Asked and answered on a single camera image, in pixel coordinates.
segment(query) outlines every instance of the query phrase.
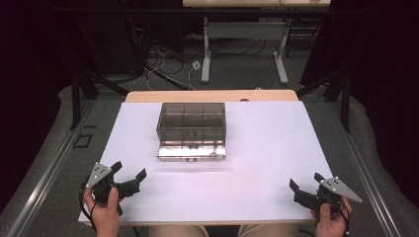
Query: hand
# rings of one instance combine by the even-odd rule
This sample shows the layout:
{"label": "hand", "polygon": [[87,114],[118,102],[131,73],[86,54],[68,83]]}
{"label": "hand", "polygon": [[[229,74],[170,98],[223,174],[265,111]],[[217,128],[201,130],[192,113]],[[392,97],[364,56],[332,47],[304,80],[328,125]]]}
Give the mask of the hand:
{"label": "hand", "polygon": [[[342,213],[345,217],[349,218],[349,212],[351,211],[351,205],[345,197],[342,197],[343,204],[347,207],[342,208]],[[330,214],[330,206],[324,203],[320,206],[320,221],[315,229],[316,237],[342,237],[346,230],[346,222],[341,214]]]}
{"label": "hand", "polygon": [[112,188],[108,203],[97,202],[92,197],[92,190],[87,189],[84,192],[84,201],[92,215],[93,222],[96,226],[98,237],[116,237],[120,229],[120,216],[117,211],[118,206],[118,190]]}

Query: table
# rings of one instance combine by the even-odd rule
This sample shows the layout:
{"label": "table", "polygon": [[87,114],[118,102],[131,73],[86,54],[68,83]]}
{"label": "table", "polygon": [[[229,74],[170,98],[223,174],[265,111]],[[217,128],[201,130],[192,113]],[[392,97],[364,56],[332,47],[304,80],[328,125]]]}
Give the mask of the table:
{"label": "table", "polygon": [[[183,0],[184,7],[276,7],[276,8],[324,8],[330,0]],[[211,23],[204,17],[204,62],[202,82],[210,81],[210,38],[242,38],[280,40],[281,44],[274,51],[281,84],[288,84],[288,76],[283,63],[283,55],[289,36],[291,19],[281,23]]]}
{"label": "table", "polygon": [[[225,102],[226,159],[159,161],[161,102]],[[315,193],[314,173],[331,177],[305,107],[288,90],[129,93],[100,163],[117,161],[116,182],[148,174],[140,193],[122,202],[122,225],[307,222],[290,178]],[[83,214],[79,221],[89,223]]]}

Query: power plug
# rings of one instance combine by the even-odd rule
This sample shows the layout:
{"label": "power plug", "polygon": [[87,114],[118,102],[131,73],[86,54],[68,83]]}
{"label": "power plug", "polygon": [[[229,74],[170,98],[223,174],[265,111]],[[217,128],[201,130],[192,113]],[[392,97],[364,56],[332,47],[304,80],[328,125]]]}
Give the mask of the power plug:
{"label": "power plug", "polygon": [[200,65],[200,63],[199,63],[198,61],[195,61],[194,63],[192,63],[192,67],[193,67],[195,70],[198,70],[198,69],[200,69],[200,68],[201,68],[201,65]]}

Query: beige pants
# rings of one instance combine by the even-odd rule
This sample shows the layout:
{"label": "beige pants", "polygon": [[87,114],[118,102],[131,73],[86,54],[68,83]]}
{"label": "beige pants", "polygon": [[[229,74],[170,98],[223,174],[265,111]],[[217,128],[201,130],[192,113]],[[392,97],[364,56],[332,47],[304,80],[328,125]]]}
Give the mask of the beige pants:
{"label": "beige pants", "polygon": [[[209,237],[202,225],[151,226],[149,237]],[[297,237],[296,224],[241,225],[237,237]]]}

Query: black horizontal bar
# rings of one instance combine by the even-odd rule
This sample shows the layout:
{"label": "black horizontal bar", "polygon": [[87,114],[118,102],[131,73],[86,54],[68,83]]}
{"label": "black horizontal bar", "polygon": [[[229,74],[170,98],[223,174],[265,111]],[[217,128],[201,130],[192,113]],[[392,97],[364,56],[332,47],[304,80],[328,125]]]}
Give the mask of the black horizontal bar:
{"label": "black horizontal bar", "polygon": [[50,7],[57,13],[71,15],[125,15],[125,16],[180,16],[180,17],[265,17],[265,18],[361,18],[366,17],[366,11],[327,11],[327,10],[265,10],[265,9],[235,9],[235,8],[180,8],[180,9],[99,9],[99,8],[58,8]]}

